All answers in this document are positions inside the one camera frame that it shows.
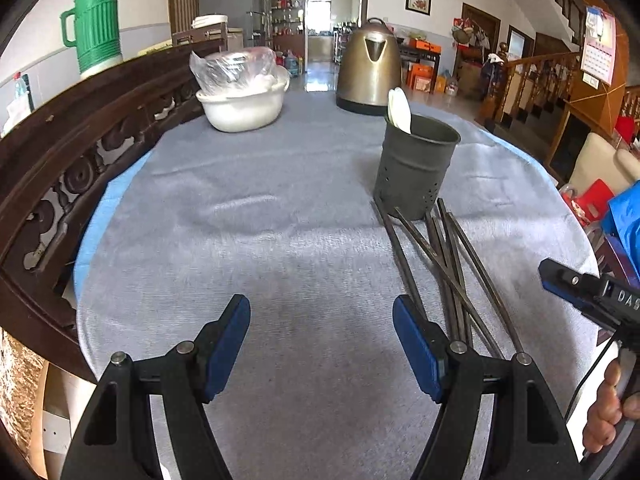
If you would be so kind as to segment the right hand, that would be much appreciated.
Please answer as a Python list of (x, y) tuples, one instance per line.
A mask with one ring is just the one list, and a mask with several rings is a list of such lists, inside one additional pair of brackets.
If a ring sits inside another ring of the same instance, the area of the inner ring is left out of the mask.
[(639, 419), (638, 393), (620, 403), (616, 387), (621, 377), (620, 363), (614, 360), (605, 370), (603, 382), (598, 388), (597, 400), (588, 410), (586, 426), (582, 432), (582, 445), (589, 453), (599, 453), (615, 440), (615, 426), (623, 418)]

